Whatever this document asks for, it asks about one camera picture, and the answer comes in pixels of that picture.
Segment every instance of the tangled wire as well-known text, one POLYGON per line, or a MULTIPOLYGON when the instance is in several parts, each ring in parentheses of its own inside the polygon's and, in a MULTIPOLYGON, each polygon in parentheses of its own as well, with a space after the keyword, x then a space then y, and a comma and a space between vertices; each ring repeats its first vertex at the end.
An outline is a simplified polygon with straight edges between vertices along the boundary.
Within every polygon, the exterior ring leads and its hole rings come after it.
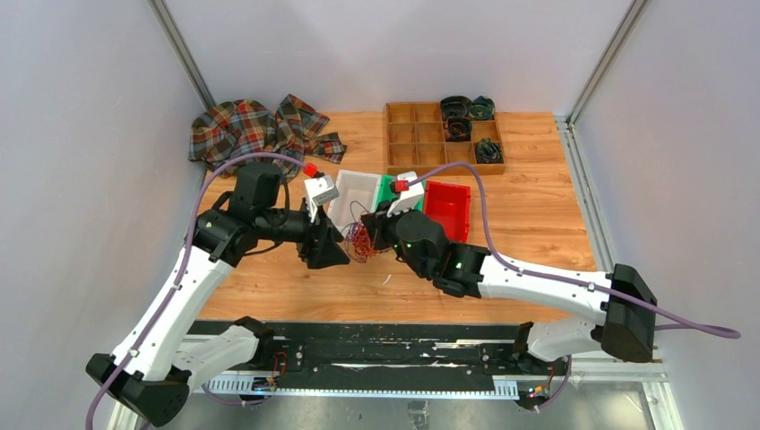
POLYGON ((355 200, 351 202, 351 217, 353 217, 354 222, 350 223, 348 226, 346 226, 346 228, 343 229, 344 236, 346 237, 344 246, 346 254, 349 255, 351 260, 364 263, 367 262, 367 260, 369 260, 371 257, 382 254, 387 250, 377 251, 372 247, 372 240, 369 237, 369 232, 367 232, 367 227, 365 227, 364 224, 362 224, 361 221, 357 220, 357 218, 354 216, 354 203, 361 206, 362 212, 359 216, 364 215, 365 213, 369 213, 369 210, 365 208, 364 205, 362 205, 360 202, 357 202, 355 200))

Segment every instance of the white plastic bin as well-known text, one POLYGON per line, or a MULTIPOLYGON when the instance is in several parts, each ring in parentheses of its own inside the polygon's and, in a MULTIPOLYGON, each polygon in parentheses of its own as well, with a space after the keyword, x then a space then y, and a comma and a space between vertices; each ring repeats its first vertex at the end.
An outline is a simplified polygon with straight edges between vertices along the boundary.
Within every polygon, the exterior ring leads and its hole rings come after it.
POLYGON ((351 215, 351 202, 359 202, 368 211, 373 210, 382 179, 382 175, 374 173, 351 170, 340 170, 338 172, 335 186, 338 187, 340 195, 330 202, 330 206, 327 207, 327 216, 332 219, 332 223, 342 234, 345 234, 343 230, 354 222, 354 217, 358 220, 363 211, 358 204, 354 203, 353 215, 351 215))

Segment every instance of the red cap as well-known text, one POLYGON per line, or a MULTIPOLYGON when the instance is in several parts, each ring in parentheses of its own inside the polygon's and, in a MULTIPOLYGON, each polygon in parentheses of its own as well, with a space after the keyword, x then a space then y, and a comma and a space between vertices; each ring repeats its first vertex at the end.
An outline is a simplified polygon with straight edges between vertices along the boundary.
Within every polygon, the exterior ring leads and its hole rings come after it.
POLYGON ((304 173, 309 177, 314 177, 318 171, 314 163, 307 163, 304 167, 304 173))
POLYGON ((396 181, 393 183, 393 190, 396 193, 400 193, 402 191, 408 191, 409 190, 409 181, 396 181))

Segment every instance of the plastic bin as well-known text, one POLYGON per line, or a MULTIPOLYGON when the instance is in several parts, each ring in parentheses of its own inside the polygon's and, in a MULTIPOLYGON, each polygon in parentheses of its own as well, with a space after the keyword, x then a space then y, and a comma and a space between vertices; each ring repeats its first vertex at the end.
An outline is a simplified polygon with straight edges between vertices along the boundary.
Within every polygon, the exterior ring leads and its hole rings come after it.
POLYGON ((377 202, 377 193, 380 190, 381 175, 374 173, 354 172, 351 170, 340 170, 335 186, 338 187, 340 194, 337 199, 330 202, 327 207, 327 216, 341 233, 352 222, 361 216, 363 211, 361 207, 354 203, 351 208, 351 202, 359 202, 373 211, 377 202))
MULTIPOLYGON (((391 182, 396 178, 396 176, 391 175, 383 175, 383 179, 380 181, 380 191, 377 194, 377 199, 375 200, 375 205, 372 206, 372 210, 375 211, 377 209, 377 205, 380 204, 380 202, 386 201, 386 200, 393 200, 396 198, 396 194, 391 191, 391 182)), ((422 181, 422 187, 426 187, 427 181, 422 181)), ((418 211, 422 211, 422 204, 425 201, 425 196, 423 195, 422 198, 417 203, 417 206, 414 207, 414 209, 418 211)))
POLYGON ((449 240, 466 242, 470 234, 470 188, 427 181, 422 211, 444 226, 449 240))

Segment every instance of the white wall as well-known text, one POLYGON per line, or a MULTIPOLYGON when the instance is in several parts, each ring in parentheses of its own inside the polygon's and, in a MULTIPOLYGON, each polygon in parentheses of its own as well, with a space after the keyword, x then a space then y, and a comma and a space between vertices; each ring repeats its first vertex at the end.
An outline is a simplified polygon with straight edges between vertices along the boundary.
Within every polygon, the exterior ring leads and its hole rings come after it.
POLYGON ((617 259, 738 341, 658 334, 687 429, 757 428, 760 3, 651 2, 579 126, 617 259))
POLYGON ((82 428, 87 360, 180 247, 203 108, 145 1, 2 2, 0 58, 1 427, 82 428))
POLYGON ((630 0, 168 0, 217 102, 318 110, 489 94, 566 114, 630 0))

